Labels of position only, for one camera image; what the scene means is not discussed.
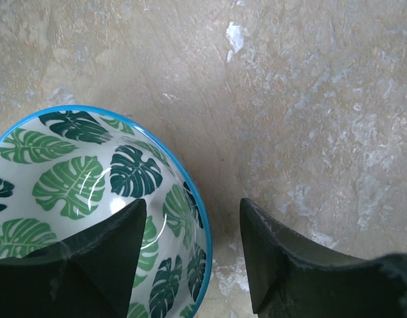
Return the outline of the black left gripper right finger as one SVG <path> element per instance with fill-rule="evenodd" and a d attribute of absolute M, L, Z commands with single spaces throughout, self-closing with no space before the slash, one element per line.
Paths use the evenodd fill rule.
<path fill-rule="evenodd" d="M 407 317 L 407 253 L 371 260 L 324 247 L 242 198 L 241 239 L 258 317 Z"/>

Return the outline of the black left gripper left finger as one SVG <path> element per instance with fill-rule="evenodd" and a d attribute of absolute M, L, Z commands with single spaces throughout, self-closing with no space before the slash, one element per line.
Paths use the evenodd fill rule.
<path fill-rule="evenodd" d="M 0 317 L 126 317 L 146 201 L 24 258 L 0 260 Z"/>

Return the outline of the green leaf pattern bowl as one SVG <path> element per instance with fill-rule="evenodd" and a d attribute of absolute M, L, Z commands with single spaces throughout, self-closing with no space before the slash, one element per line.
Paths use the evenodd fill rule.
<path fill-rule="evenodd" d="M 24 258 L 146 201 L 126 317 L 193 317 L 211 272 L 204 203 L 179 159 L 121 115 L 83 105 L 29 115 L 0 138 L 0 260 Z"/>

